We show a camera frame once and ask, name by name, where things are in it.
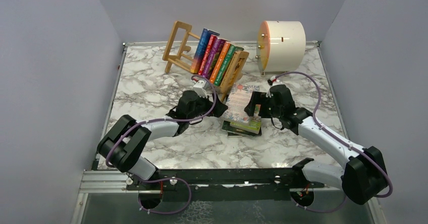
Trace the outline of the purple 117-storey treehouse book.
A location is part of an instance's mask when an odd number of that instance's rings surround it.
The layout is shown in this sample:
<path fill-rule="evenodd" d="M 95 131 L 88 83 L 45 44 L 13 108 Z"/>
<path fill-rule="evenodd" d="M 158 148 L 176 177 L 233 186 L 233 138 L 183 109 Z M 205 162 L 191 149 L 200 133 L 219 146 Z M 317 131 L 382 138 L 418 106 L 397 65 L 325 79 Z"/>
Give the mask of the purple 117-storey treehouse book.
<path fill-rule="evenodd" d="M 209 73 L 211 71 L 211 65 L 214 61 L 215 56 L 218 52 L 220 52 L 227 40 L 217 37 L 216 40 L 213 43 L 213 46 L 211 47 L 210 53 L 208 55 L 208 59 L 205 63 L 204 69 L 202 71 L 202 76 L 205 78 L 209 78 Z"/>

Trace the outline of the orange Huckleberry Finn book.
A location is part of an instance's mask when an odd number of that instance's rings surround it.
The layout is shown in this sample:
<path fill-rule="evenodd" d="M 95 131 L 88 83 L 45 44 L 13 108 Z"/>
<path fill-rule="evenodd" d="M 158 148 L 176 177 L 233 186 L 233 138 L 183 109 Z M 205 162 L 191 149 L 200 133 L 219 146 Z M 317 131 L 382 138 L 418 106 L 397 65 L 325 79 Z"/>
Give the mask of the orange Huckleberry Finn book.
<path fill-rule="evenodd" d="M 228 85 L 233 85 L 245 64 L 246 59 L 243 53 L 242 50 L 236 51 L 232 57 L 229 65 Z"/>

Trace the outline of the white cylindrical drum box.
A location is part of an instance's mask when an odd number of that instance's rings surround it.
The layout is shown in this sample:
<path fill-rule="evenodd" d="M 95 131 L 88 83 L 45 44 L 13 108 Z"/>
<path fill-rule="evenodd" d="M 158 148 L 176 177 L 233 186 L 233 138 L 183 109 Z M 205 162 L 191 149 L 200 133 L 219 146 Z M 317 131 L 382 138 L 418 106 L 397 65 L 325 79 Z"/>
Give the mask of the white cylindrical drum box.
<path fill-rule="evenodd" d="M 300 66 L 306 35 L 299 21 L 263 21 L 257 36 L 256 56 L 262 76 L 294 71 Z"/>

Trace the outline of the lime green 65-storey treehouse book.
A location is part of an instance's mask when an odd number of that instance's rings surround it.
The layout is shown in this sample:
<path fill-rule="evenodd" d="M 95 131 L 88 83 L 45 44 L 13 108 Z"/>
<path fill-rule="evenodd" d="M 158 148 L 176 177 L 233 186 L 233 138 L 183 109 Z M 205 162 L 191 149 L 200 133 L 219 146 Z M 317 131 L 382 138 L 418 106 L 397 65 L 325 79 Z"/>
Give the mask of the lime green 65-storey treehouse book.
<path fill-rule="evenodd" d="M 261 117 L 259 116 L 260 106 L 261 106 L 260 104 L 255 105 L 254 116 L 251 117 L 248 124 L 230 123 L 230 126 L 243 131 L 261 135 Z"/>

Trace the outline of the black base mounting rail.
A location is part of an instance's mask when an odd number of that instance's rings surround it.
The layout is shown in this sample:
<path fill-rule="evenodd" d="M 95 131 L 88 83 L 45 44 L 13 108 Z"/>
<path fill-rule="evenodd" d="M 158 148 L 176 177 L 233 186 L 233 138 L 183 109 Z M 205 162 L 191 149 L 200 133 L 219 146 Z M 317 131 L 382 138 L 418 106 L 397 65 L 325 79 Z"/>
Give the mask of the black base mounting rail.
<path fill-rule="evenodd" d="M 127 180 L 128 191 L 143 197 L 160 197 L 165 202 L 193 201 L 289 201 L 290 193 L 323 188 L 309 182 L 290 167 L 268 169 L 163 169 L 151 183 L 136 175 Z"/>

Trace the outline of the blue sunset cover book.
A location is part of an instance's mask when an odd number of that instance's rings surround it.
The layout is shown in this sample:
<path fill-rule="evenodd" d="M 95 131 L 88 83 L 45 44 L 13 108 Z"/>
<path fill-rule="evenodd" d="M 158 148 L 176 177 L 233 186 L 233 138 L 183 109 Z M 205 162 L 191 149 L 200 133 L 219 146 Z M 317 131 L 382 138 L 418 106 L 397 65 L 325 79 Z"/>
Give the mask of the blue sunset cover book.
<path fill-rule="evenodd" d="M 202 31 L 202 34 L 200 36 L 195 55 L 193 57 L 193 61 L 190 67 L 190 73 L 197 74 L 203 59 L 203 56 L 205 54 L 206 47 L 208 45 L 209 39 L 211 35 L 219 36 L 220 34 L 218 32 L 215 32 L 213 30 L 204 28 Z"/>

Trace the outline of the green 104-storey treehouse book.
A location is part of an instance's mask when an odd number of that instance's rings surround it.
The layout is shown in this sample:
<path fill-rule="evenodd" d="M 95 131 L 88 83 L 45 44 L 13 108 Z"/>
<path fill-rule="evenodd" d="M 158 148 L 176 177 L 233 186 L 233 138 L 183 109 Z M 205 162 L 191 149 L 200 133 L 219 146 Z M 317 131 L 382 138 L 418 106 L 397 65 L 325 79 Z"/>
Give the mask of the green 104-storey treehouse book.
<path fill-rule="evenodd" d="M 228 66 L 229 66 L 229 63 L 231 62 L 231 59 L 232 59 L 232 57 L 233 57 L 233 55 L 234 55 L 235 51 L 242 51 L 242 50 L 244 50 L 244 48 L 239 47 L 239 46 L 235 46 L 235 45 L 233 45 L 233 44 L 231 44 L 231 45 L 229 46 L 229 50 L 228 50 L 228 52 L 226 53 L 226 56 L 225 56 L 225 58 L 224 58 L 224 60 L 223 60 L 223 62 L 222 62 L 222 65 L 221 65 L 221 67 L 220 67 L 220 69 L 219 69 L 219 72 L 218 72 L 218 74 L 217 74 L 217 77 L 216 77 L 216 79 L 215 79 L 215 81 L 214 81 L 214 85 L 215 85 L 215 86 L 220 86 L 221 81 L 222 81 L 222 79 L 223 79 L 223 77 L 224 77 L 224 74 L 225 74 L 225 72 L 226 72 L 226 70 L 227 70 L 227 68 L 228 68 Z"/>

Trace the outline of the red 13-storey treehouse book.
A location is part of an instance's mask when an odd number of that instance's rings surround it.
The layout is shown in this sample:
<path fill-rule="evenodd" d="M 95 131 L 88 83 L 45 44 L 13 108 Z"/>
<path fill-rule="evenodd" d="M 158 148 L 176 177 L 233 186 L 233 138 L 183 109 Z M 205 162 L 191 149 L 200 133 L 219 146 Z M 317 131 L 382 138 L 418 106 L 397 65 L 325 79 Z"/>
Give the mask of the red 13-storey treehouse book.
<path fill-rule="evenodd" d="M 203 73 L 203 70 L 204 70 L 205 64 L 206 64 L 206 62 L 207 62 L 208 56 L 209 56 L 210 51 L 211 51 L 211 48 L 212 48 L 212 46 L 213 46 L 213 44 L 215 43 L 215 41 L 216 41 L 216 39 L 217 39 L 217 38 L 218 38 L 218 35 L 214 35 L 214 34 L 212 34 L 212 35 L 210 36 L 210 38 L 209 38 L 209 41 L 208 41 L 207 47 L 206 47 L 206 49 L 205 49 L 205 52 L 204 52 L 204 55 L 203 55 L 203 58 L 202 58 L 202 62 L 201 62 L 201 64 L 200 64 L 200 67 L 199 67 L 199 70 L 198 70 L 198 74 L 199 74 L 199 75 L 202 75 L 202 73 Z"/>

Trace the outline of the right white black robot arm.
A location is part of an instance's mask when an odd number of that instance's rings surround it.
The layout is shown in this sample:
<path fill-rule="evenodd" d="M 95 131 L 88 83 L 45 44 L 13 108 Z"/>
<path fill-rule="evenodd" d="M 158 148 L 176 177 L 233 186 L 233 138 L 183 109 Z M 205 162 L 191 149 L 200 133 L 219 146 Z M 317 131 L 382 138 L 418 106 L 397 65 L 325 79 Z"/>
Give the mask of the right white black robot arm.
<path fill-rule="evenodd" d="M 285 85 L 274 85 L 269 92 L 253 92 L 244 111 L 249 116 L 278 119 L 281 129 L 299 135 L 328 153 L 339 165 L 332 166 L 307 160 L 295 166 L 292 183 L 304 187 L 319 182 L 341 189 L 348 199 L 363 205 L 373 197 L 381 198 L 384 189 L 388 197 L 393 191 L 383 155 L 372 146 L 365 148 L 322 124 L 311 111 L 297 107 L 291 91 Z"/>

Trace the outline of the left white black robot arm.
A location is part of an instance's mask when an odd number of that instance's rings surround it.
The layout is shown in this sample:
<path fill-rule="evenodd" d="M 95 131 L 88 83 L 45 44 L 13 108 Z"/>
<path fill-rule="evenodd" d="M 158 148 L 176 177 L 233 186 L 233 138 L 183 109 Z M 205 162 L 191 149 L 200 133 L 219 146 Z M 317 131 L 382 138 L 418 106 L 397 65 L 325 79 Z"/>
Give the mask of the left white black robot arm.
<path fill-rule="evenodd" d="M 147 189 L 158 184 L 158 168 L 141 154 L 147 142 L 176 137 L 190 125 L 198 124 L 204 117 L 219 118 L 228 109 L 217 94 L 213 100 L 200 97 L 192 90 L 183 92 L 178 105 L 164 118 L 137 122 L 130 115 L 123 115 L 105 134 L 97 146 L 97 153 L 105 158 L 110 167 L 122 173 L 130 173 L 139 178 Z"/>

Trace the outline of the orange 78-storey treehouse book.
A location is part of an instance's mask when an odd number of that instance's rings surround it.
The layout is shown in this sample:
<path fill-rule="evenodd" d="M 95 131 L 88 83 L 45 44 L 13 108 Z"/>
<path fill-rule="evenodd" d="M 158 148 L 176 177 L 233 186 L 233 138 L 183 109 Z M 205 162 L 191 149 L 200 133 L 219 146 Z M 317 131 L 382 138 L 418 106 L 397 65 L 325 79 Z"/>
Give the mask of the orange 78-storey treehouse book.
<path fill-rule="evenodd" d="M 215 67 L 213 68 L 213 71 L 211 73 L 210 82 L 212 84 L 215 83 L 215 80 L 217 78 L 217 74 L 218 74 L 220 67 L 223 63 L 223 60 L 224 60 L 224 58 L 225 58 L 225 56 L 229 50 L 230 45 L 231 45 L 231 43 L 229 41 L 225 41 L 223 43 L 222 50 L 220 51 L 219 56 L 217 57 Z"/>

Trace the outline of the aluminium table frame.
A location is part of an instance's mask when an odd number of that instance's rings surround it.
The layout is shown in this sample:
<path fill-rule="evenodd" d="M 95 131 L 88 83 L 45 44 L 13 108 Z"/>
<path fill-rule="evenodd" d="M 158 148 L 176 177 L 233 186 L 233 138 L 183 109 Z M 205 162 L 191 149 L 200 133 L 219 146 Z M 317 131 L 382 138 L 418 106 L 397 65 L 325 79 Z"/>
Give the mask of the aluminium table frame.
<path fill-rule="evenodd" d="M 106 129 L 123 114 L 156 118 L 171 108 L 190 75 L 172 67 L 164 73 L 163 42 L 128 43 L 120 64 Z M 222 120 L 205 119 L 181 136 L 148 144 L 149 160 L 165 169 L 227 169 L 288 167 L 313 157 L 333 163 L 333 159 L 313 143 L 263 122 L 260 137 L 230 137 L 222 130 Z M 86 171 L 72 223 L 385 223 L 380 203 L 365 205 L 350 201 L 338 211 L 326 214 L 306 212 L 291 201 L 193 201 L 178 214 L 147 214 L 139 210 L 137 195 L 125 189 L 125 176 L 105 165 L 97 156 Z"/>

